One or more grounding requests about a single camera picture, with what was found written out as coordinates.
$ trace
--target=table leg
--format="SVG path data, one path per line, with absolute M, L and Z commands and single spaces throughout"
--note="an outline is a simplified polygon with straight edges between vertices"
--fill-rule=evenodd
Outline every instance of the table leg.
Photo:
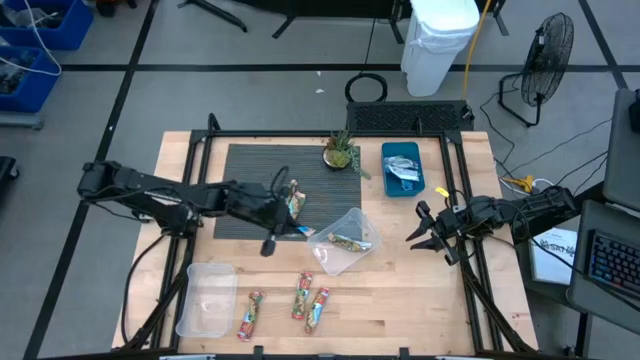
M 589 313 L 580 314 L 578 324 L 578 339 L 576 340 L 576 356 L 589 357 L 589 342 L 591 340 L 591 324 L 593 315 Z

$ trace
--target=blue container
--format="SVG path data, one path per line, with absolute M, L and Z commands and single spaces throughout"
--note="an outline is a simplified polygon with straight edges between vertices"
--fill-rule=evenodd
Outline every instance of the blue container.
M 20 11 L 27 8 L 24 0 L 5 0 L 5 6 Z M 66 9 L 62 23 L 56 29 L 38 29 L 38 34 L 50 50 L 77 50 L 93 21 L 91 10 L 81 0 L 30 0 L 31 9 L 59 6 Z M 32 28 L 0 27 L 0 36 L 14 46 L 42 47 Z
M 47 54 L 39 48 L 0 46 L 0 56 L 9 60 L 19 58 L 23 51 L 34 54 L 32 69 L 55 73 L 58 68 L 49 60 Z M 42 104 L 55 85 L 58 76 L 25 71 L 22 81 L 11 94 L 0 94 L 0 110 L 34 113 L 40 111 Z
M 407 159 L 418 163 L 420 181 L 414 183 L 413 190 L 405 191 L 398 177 L 384 171 L 384 158 L 402 155 Z M 416 196 L 424 190 L 424 174 L 422 173 L 422 162 L 420 161 L 420 149 L 415 142 L 384 143 L 382 144 L 382 173 L 384 174 L 384 192 L 389 197 L 411 197 Z

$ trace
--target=plastic lid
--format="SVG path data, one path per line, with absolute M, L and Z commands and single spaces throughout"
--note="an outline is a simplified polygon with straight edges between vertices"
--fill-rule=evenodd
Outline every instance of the plastic lid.
M 411 0 L 418 21 L 432 32 L 456 33 L 480 21 L 474 0 Z

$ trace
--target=wire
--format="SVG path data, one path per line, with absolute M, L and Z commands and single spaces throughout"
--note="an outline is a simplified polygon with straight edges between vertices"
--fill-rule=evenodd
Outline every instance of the wire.
M 509 171 L 509 169 L 507 169 L 507 167 L 506 167 L 506 166 L 504 166 L 504 164 L 503 164 L 500 160 L 498 160 L 498 159 L 496 159 L 496 158 L 494 157 L 494 158 L 493 158 L 493 161 L 495 161 L 497 164 L 500 164 L 500 166 L 502 166 L 502 168 L 504 169 L 504 171 L 506 171 L 506 172 L 507 172 L 507 175 L 509 175 L 512 179 L 515 179 L 515 178 L 516 178 L 515 176 L 513 176 L 513 174 L 511 174 L 511 172 Z M 515 189 L 514 189 L 514 188 L 512 188 L 511 186 L 508 186 L 508 188 L 509 188 L 509 189 L 511 190 L 511 192 L 513 193 L 513 197 L 514 197 L 514 198 L 517 198 L 518 196 L 516 195 L 516 191 L 515 191 Z
M 104 211 L 108 212 L 109 214 L 111 214 L 111 215 L 113 215 L 113 216 L 115 216 L 115 217 L 119 217 L 119 218 L 123 218 L 123 219 L 127 219 L 127 220 L 133 220 L 133 221 L 137 221 L 137 222 L 140 222 L 140 223 L 144 223 L 144 221 L 142 221 L 142 220 L 140 220 L 140 219 L 137 219 L 137 218 L 135 218 L 135 217 L 133 217 L 133 216 L 123 215 L 123 214 L 118 214 L 118 213 L 114 212 L 113 210 L 109 209 L 108 207 L 106 207 L 106 206 L 104 206 L 104 205 L 100 205 L 100 204 L 98 204 L 98 203 L 91 202 L 91 201 L 87 201 L 87 203 L 89 203 L 89 204 L 91 204 L 91 205 L 94 205 L 94 206 L 97 206 L 97 207 L 99 207 L 100 209 L 102 209 L 102 210 L 104 210 Z
M 456 189 L 456 193 L 462 195 L 462 198 L 464 199 L 464 203 L 465 204 L 469 204 L 469 198 L 467 197 L 467 194 L 465 194 L 464 192 L 462 192 L 462 190 L 458 190 Z M 447 201 L 449 199 L 449 197 L 445 197 L 444 198 L 444 205 L 448 208 L 450 208 L 451 206 L 449 205 L 449 202 Z
M 280 168 L 280 170 L 278 170 L 278 172 L 276 173 L 276 176 L 273 177 L 273 179 L 271 180 L 271 186 L 269 186 L 269 191 L 271 192 L 271 196 L 273 197 L 274 200 L 278 201 L 278 197 L 277 197 L 277 193 L 274 190 L 274 186 L 276 184 L 276 180 L 278 180 L 278 178 L 280 178 L 282 175 L 282 178 L 280 179 L 280 184 L 278 185 L 278 189 L 282 189 L 282 187 L 284 186 L 284 181 L 287 179 L 287 176 L 289 176 L 289 167 L 288 166 L 283 166 Z
M 516 251 L 517 251 L 516 246 L 515 246 L 515 245 L 513 245 L 512 243 L 510 243 L 509 241 L 507 241 L 507 240 L 505 240 L 505 239 L 500 239 L 499 237 L 495 237 L 495 236 L 493 236 L 493 235 L 487 235 L 487 236 L 488 236 L 488 237 L 490 237 L 490 238 L 492 238 L 492 239 L 494 239 L 494 240 L 502 241 L 503 243 L 505 243 L 505 244 L 509 245 L 513 250 L 516 250 Z
M 377 19 L 373 19 L 373 22 L 371 23 L 371 32 L 369 33 L 369 44 L 367 45 L 367 55 L 364 58 L 364 65 L 367 65 L 367 63 L 369 62 L 369 52 L 371 51 L 371 42 L 373 40 L 373 31 L 376 28 L 376 20 Z M 360 70 L 359 74 L 362 74 L 363 72 L 364 68 Z
M 133 262 L 133 265 L 131 265 L 131 269 L 129 269 L 129 274 L 127 274 L 127 280 L 125 281 L 125 285 L 124 285 L 124 299 L 122 300 L 122 312 L 120 313 L 120 334 L 122 335 L 122 340 L 124 341 L 125 344 L 129 342 L 129 340 L 127 339 L 125 321 L 127 319 L 127 302 L 129 300 L 129 285 L 131 283 L 131 277 L 133 275 L 133 272 L 136 270 L 136 267 L 140 263 L 140 260 L 142 260 L 142 258 L 145 255 L 147 255 L 149 251 L 151 251 L 154 247 L 156 247 L 162 241 L 162 239 L 165 238 L 165 236 L 166 236 L 165 234 L 160 235 L 160 237 L 157 238 L 154 242 L 152 242 L 151 245 L 149 245 L 149 247 L 144 249 L 144 251 L 140 253 L 140 255 Z
M 582 169 L 583 167 L 585 167 L 585 166 L 587 166 L 587 165 L 591 164 L 592 162 L 594 162 L 594 161 L 598 160 L 602 155 L 605 155 L 606 153 L 608 153 L 608 151 L 603 152 L 602 154 L 600 154 L 600 155 L 598 155 L 598 156 L 594 157 L 593 159 L 591 159 L 591 160 L 587 161 L 586 163 L 584 163 L 584 164 L 582 164 L 582 165 L 578 166 L 577 168 L 575 168 L 575 169 L 573 169 L 573 170 L 569 171 L 569 172 L 568 172 L 567 174 L 565 174 L 562 178 L 560 178 L 560 180 L 556 183 L 556 186 L 560 185 L 560 183 L 561 183 L 562 181 L 564 181 L 564 179 L 566 179 L 566 178 L 567 178 L 567 176 L 569 176 L 569 175 L 571 175 L 571 174 L 575 173 L 576 171 L 578 171 L 578 170 Z
M 597 168 L 597 169 L 595 169 L 595 170 L 593 170 L 593 172 L 591 173 L 591 175 L 589 175 L 589 177 L 588 177 L 588 178 L 586 178 L 586 179 L 582 182 L 582 184 L 578 185 L 578 187 L 576 188 L 576 191 L 574 191 L 574 192 L 573 192 L 573 194 L 574 194 L 574 195 L 575 195 L 575 194 L 578 194 L 578 190 L 580 190 L 580 188 L 581 188 L 584 184 L 586 184 L 586 183 L 587 183 L 587 181 L 591 180 L 591 178 L 593 177 L 593 175 L 595 175 L 595 174 L 598 172 L 598 170 L 600 170 L 600 169 L 602 168 L 602 165 L 604 165 L 604 163 L 607 161 L 607 159 L 608 159 L 608 158 L 609 158 L 609 156 L 608 156 L 608 155 L 607 155 L 607 156 L 605 156 L 605 157 L 604 157 L 604 159 L 602 159 L 602 162 L 600 163 L 600 165 L 598 165 L 598 168 Z
M 577 134 L 577 135 L 573 136 L 572 138 L 570 138 L 570 139 L 569 139 L 569 140 L 567 140 L 567 141 L 563 141 L 563 142 L 561 142 L 560 144 L 556 145 L 553 149 L 551 149 L 551 150 L 549 150 L 549 151 L 546 151 L 546 152 L 544 152 L 544 153 L 542 153 L 542 154 L 540 154 L 540 155 L 536 156 L 535 158 L 533 158 L 533 159 L 531 159 L 531 160 L 527 161 L 526 163 L 523 163 L 523 164 L 520 164 L 520 165 L 516 166 L 516 167 L 515 167 L 515 168 L 513 168 L 513 170 L 511 170 L 511 171 L 512 171 L 512 172 L 515 172 L 516 170 L 520 169 L 521 167 L 523 167 L 523 166 L 525 166 L 525 165 L 529 165 L 529 164 L 531 164 L 532 162 L 534 162 L 534 161 L 536 161 L 536 160 L 538 160 L 538 159 L 540 159 L 540 158 L 542 158 L 542 157 L 544 157 L 544 156 L 546 156 L 546 155 L 551 154 L 552 152 L 554 152 L 555 150 L 557 150 L 557 149 L 558 149 L 559 147 L 561 147 L 562 145 L 566 145 L 566 144 L 570 143 L 571 141 L 575 140 L 576 138 L 579 138 L 580 136 L 586 135 L 586 134 L 588 134 L 588 133 L 592 132 L 593 130 L 595 130 L 596 128 L 598 128 L 599 126 L 601 126 L 601 125 L 603 125 L 603 124 L 606 124 L 606 123 L 608 123 L 608 122 L 610 122 L 610 121 L 611 121 L 611 119 L 609 119 L 609 120 L 605 120 L 605 121 L 602 121 L 602 122 L 599 122 L 598 124 L 596 124 L 596 125 L 595 125 L 594 127 L 592 127 L 591 129 L 589 129 L 589 130 L 587 130 L 587 131 L 583 131 L 583 132 L 581 132 L 581 133 L 579 133 L 579 134 Z
M 36 38 L 38 38 L 38 41 L 40 42 L 40 45 L 42 45 L 42 48 L 47 53 L 47 55 L 49 56 L 51 61 L 53 61 L 53 63 L 58 68 L 58 72 L 52 73 L 52 72 L 48 72 L 48 71 L 44 71 L 44 70 L 30 69 L 30 68 L 27 68 L 27 67 L 24 67 L 24 66 L 20 66 L 18 64 L 14 64 L 11 61 L 6 60 L 2 56 L 0 56 L 0 61 L 2 61 L 5 64 L 8 64 L 8 65 L 15 66 L 18 69 L 22 69 L 24 71 L 28 71 L 28 72 L 32 72 L 32 73 L 46 74 L 46 75 L 51 75 L 51 76 L 58 76 L 58 75 L 62 74 L 62 67 L 60 66 L 58 61 L 51 54 L 51 50 L 49 50 L 44 45 L 44 42 L 42 41 L 42 38 L 40 37 L 40 33 L 38 33 L 38 28 L 36 26 L 36 20 L 33 17 L 33 10 L 31 10 L 31 5 L 29 5 L 29 1 L 28 0 L 24 0 L 24 4 L 27 6 L 27 10 L 28 10 L 27 12 L 29 13 L 29 17 L 31 18 L 31 26 L 33 27 L 33 33 L 36 35 Z
M 376 28 L 376 19 L 373 19 L 373 22 L 371 23 L 371 33 L 369 34 L 369 44 L 367 45 L 367 55 L 364 58 L 364 64 L 362 66 L 362 69 L 360 70 L 358 75 L 349 79 L 349 81 L 347 81 L 347 85 L 345 85 L 344 87 L 344 97 L 347 98 L 347 101 L 350 103 L 355 102 L 355 100 L 353 99 L 353 96 L 351 96 L 351 86 L 353 85 L 354 82 L 362 78 L 369 78 L 369 79 L 375 80 L 382 87 L 382 94 L 380 94 L 380 97 L 378 97 L 374 102 L 383 102 L 387 99 L 387 96 L 389 95 L 389 90 L 388 90 L 389 86 L 387 84 L 387 80 L 385 80 L 383 76 L 378 74 L 372 74 L 372 73 L 364 74 L 364 68 L 369 62 L 369 52 L 371 51 L 371 42 L 373 40 L 373 32 L 375 28 Z
M 487 12 L 489 11 L 489 6 L 491 5 L 492 0 L 487 0 L 484 4 L 484 9 L 482 10 L 482 16 L 480 17 L 480 22 L 478 23 L 478 28 L 476 29 L 475 34 L 473 34 L 473 40 L 471 41 L 471 48 L 469 48 L 469 54 L 467 55 L 467 64 L 464 67 L 464 83 L 462 87 L 462 100 L 467 100 L 467 87 L 469 85 L 469 68 L 471 67 L 471 59 L 473 58 L 473 51 L 476 49 L 476 42 L 478 41 L 478 35 L 480 35 L 480 30 L 482 30 L 482 24 L 484 24 L 484 18 L 487 16 Z
M 518 91 L 520 90 L 519 88 L 516 87 L 516 81 L 518 81 L 518 79 L 520 78 L 520 75 L 516 76 L 513 79 L 513 82 L 511 83 L 511 90 L 507 90 L 504 91 L 503 94 L 508 94 L 508 93 L 512 93 L 514 91 Z M 487 122 L 489 123 L 489 127 L 491 127 L 491 129 L 498 135 L 500 135 L 500 137 L 502 139 L 504 139 L 504 141 L 508 142 L 509 145 L 511 145 L 511 149 L 509 149 L 509 152 L 507 153 L 507 156 L 504 157 L 504 160 L 502 160 L 503 163 L 506 163 L 507 160 L 509 160 L 509 156 L 511 156 L 511 153 L 513 152 L 513 150 L 516 148 L 516 144 L 509 140 L 509 138 L 507 138 L 504 134 L 502 134 L 500 131 L 498 131 L 498 129 L 493 125 L 493 122 L 491 121 L 491 117 L 489 116 L 489 114 L 487 113 L 487 111 L 484 109 L 485 106 L 487 106 L 491 100 L 495 99 L 496 96 L 500 95 L 500 92 L 496 92 L 493 93 L 493 95 L 491 95 L 489 97 L 489 99 L 487 101 L 485 101 L 482 105 L 480 105 L 480 111 L 482 111 L 482 113 L 484 114 L 484 116 L 487 118 Z
M 549 184 L 549 186 L 555 186 L 555 184 L 554 184 L 554 183 L 552 183 L 551 181 L 549 181 L 549 180 L 547 180 L 547 179 L 539 178 L 539 179 L 535 179 L 535 180 L 533 180 L 533 187 L 536 187 L 536 183 L 537 183 L 538 181 L 542 181 L 543 183 L 547 183 L 547 184 Z
M 515 192 L 515 193 L 517 193 L 517 194 L 524 195 L 524 196 L 529 196 L 529 195 L 530 195 L 529 193 L 526 193 L 526 192 L 524 192 L 524 191 L 520 191 L 520 190 L 518 190 L 518 189 L 513 188 L 511 185 L 509 185 L 509 184 L 508 184 L 506 181 L 504 181 L 502 178 L 498 178 L 498 180 L 500 180 L 500 183 L 502 183 L 502 185 L 504 185 L 507 189 L 509 189 L 509 190 L 511 190 L 511 191 L 513 191 L 513 192 Z

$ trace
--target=clear plastic container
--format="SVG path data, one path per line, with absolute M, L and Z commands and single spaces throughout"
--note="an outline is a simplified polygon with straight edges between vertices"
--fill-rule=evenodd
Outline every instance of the clear plastic container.
M 329 235 L 348 237 L 351 240 L 371 243 L 371 248 L 363 252 L 352 252 L 332 244 Z M 371 225 L 367 216 L 358 208 L 352 208 L 340 220 L 321 232 L 309 237 L 307 244 L 327 274 L 335 276 L 374 251 L 382 242 L 382 237 Z
M 238 280 L 229 264 L 191 264 L 182 318 L 176 332 L 182 337 L 218 338 L 233 326 Z

